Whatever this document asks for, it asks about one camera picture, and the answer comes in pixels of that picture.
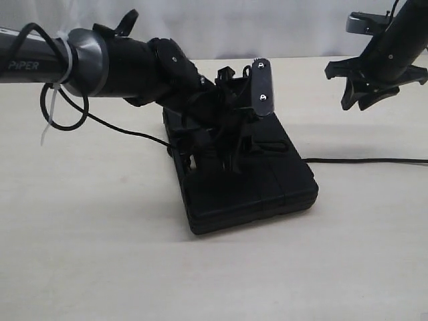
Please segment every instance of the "black box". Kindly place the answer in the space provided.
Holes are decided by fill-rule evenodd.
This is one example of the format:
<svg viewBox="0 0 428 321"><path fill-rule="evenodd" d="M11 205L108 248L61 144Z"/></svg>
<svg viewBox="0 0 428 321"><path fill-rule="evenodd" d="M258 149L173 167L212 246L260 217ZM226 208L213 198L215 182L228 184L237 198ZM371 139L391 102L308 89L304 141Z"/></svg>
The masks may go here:
<svg viewBox="0 0 428 321"><path fill-rule="evenodd" d="M164 110L169 142L187 130L180 116ZM310 167L301 159L275 114L249 124L255 140L284 140L285 154L243 157L242 174L216 171L186 173L177 150L171 150L191 231L196 235L309 209L318 196Z"/></svg>

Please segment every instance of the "table surface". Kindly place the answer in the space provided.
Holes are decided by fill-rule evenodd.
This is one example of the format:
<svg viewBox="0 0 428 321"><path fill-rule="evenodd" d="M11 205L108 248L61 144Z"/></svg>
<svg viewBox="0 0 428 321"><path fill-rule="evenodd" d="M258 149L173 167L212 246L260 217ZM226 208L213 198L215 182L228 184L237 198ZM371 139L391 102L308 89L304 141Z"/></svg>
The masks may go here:
<svg viewBox="0 0 428 321"><path fill-rule="evenodd" d="M341 58L271 60L276 113L302 157L428 158L419 84L341 109ZM213 79L226 65L197 61ZM417 62L428 66L428 57ZM40 85L0 86L0 315L6 320L420 320L428 312L428 169L311 165L311 210L205 237L189 231L163 146L89 120L50 129ZM162 110L91 111L166 138ZM55 119L79 115L58 100Z"/></svg>

